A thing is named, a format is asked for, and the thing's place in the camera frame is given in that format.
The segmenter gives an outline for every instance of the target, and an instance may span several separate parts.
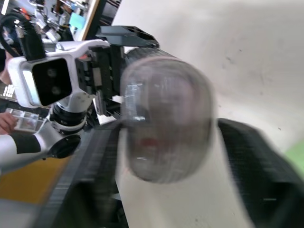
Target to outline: white surface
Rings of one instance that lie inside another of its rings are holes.
[[[303,10],[301,0],[123,0],[114,24],[138,26],[203,71],[218,117],[262,129],[284,152],[304,136]],[[155,185],[120,171],[131,228],[250,226],[215,138],[200,172],[184,182]]]
[[[38,209],[37,205],[0,199],[0,227],[29,228]]]

